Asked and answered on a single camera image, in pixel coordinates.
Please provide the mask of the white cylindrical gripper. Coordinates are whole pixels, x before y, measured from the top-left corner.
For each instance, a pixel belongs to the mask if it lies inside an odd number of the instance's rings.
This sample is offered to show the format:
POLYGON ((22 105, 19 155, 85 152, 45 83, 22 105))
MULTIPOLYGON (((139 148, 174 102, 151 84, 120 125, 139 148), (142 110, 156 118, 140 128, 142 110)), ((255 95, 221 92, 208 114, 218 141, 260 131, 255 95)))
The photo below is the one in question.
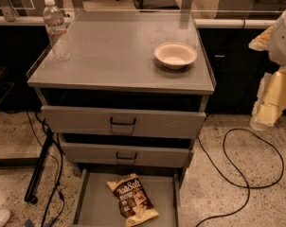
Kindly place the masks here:
MULTIPOLYGON (((253 39, 248 47, 256 51, 267 51, 273 28, 270 26, 253 39)), ((286 66, 280 67, 270 79, 269 86, 262 100, 255 105, 250 119, 250 127, 256 131, 273 128, 286 110, 286 66)))

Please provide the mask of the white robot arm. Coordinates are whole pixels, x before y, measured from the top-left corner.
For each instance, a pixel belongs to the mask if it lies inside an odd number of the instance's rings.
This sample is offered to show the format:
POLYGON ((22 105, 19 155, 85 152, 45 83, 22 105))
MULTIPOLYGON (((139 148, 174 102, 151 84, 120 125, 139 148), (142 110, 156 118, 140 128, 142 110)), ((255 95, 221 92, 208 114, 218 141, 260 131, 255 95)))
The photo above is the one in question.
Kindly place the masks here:
POLYGON ((251 41, 249 47, 267 50, 270 61, 279 66, 274 74, 264 74, 252 110, 250 126, 264 131, 273 127, 286 110, 286 9, 273 26, 251 41))

